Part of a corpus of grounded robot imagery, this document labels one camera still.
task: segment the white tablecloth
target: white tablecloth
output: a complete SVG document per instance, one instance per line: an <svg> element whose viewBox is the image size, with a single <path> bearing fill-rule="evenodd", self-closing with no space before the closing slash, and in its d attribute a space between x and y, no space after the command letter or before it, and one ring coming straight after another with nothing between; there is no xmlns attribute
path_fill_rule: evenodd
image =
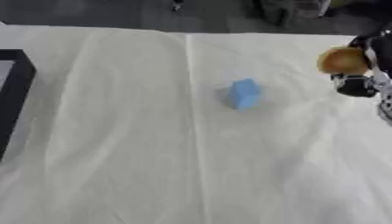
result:
<svg viewBox="0 0 392 224"><path fill-rule="evenodd" d="M0 165L0 223L392 222L392 128L318 55L351 38L2 26L38 77ZM257 108L229 107L253 78Z"/></svg>

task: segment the black floor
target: black floor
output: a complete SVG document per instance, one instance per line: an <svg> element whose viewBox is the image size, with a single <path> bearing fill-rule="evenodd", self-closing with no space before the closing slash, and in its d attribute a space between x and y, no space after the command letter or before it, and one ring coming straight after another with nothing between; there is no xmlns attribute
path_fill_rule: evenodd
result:
<svg viewBox="0 0 392 224"><path fill-rule="evenodd" d="M12 25L71 25L165 32L281 32L350 34L382 22L341 11L334 17L296 19L286 28L263 22L252 0L186 0L180 13L170 0L0 0L0 20Z"/></svg>

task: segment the black frame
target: black frame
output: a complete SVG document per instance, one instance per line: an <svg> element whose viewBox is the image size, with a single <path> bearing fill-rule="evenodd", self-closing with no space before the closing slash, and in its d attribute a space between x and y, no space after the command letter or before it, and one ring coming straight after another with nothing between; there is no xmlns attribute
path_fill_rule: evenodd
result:
<svg viewBox="0 0 392 224"><path fill-rule="evenodd" d="M0 160L25 104L36 68L23 50L0 50L0 60L15 61L0 89Z"/></svg>

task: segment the bun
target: bun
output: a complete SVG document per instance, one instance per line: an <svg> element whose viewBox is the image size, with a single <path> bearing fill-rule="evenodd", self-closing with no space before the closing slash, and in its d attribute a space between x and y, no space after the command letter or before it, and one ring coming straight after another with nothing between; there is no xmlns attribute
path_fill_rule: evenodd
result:
<svg viewBox="0 0 392 224"><path fill-rule="evenodd" d="M318 57L318 70L325 74L364 74L368 69L359 48L334 47Z"/></svg>

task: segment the blue block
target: blue block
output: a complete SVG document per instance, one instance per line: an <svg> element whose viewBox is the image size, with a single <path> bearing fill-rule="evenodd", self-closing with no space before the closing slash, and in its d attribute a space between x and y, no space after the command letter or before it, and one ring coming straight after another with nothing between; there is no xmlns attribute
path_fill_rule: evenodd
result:
<svg viewBox="0 0 392 224"><path fill-rule="evenodd" d="M252 79L233 82L230 96L236 109L253 108L260 100L260 88Z"/></svg>

